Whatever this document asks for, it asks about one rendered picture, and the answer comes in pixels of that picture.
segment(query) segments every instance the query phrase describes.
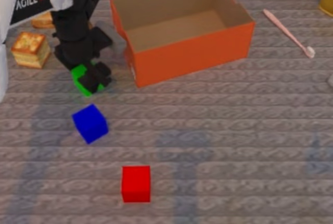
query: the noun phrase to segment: toothbrush handle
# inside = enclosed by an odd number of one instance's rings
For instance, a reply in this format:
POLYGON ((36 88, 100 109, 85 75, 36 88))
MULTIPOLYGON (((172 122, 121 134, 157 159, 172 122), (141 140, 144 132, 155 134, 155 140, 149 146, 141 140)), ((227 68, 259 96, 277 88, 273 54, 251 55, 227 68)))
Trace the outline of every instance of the toothbrush handle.
POLYGON ((263 10, 264 14, 274 23, 278 28, 281 29, 289 38, 291 38, 299 47, 303 50, 305 47, 295 38, 295 36, 267 9, 263 10))

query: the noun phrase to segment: blue cube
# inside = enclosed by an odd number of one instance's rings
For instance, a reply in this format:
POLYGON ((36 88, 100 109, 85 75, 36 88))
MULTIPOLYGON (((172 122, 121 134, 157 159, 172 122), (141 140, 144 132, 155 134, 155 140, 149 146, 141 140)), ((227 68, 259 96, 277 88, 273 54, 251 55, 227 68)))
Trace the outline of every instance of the blue cube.
POLYGON ((105 117, 94 104, 72 115, 76 128, 87 144, 109 132, 105 117))

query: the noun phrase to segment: pink toothbrush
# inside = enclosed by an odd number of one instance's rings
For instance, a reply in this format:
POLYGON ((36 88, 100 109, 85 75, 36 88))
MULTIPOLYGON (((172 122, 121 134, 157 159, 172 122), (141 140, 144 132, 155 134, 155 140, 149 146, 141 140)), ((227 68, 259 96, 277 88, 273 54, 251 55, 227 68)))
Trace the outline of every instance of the pink toothbrush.
POLYGON ((305 48, 296 38, 295 36, 272 14, 270 11, 267 9, 263 10, 264 14, 274 23, 278 28, 280 28, 281 31, 284 32, 289 38, 291 38, 303 51, 304 53, 310 58, 314 58, 316 52, 315 50, 311 47, 308 46, 305 48))

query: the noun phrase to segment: orange box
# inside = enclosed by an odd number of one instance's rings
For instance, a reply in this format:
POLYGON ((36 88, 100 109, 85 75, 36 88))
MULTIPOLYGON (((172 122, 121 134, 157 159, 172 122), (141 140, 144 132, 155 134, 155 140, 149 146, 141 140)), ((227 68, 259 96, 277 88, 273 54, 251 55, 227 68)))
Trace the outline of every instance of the orange box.
POLYGON ((138 87, 245 58, 254 20, 235 0, 111 0, 138 87))

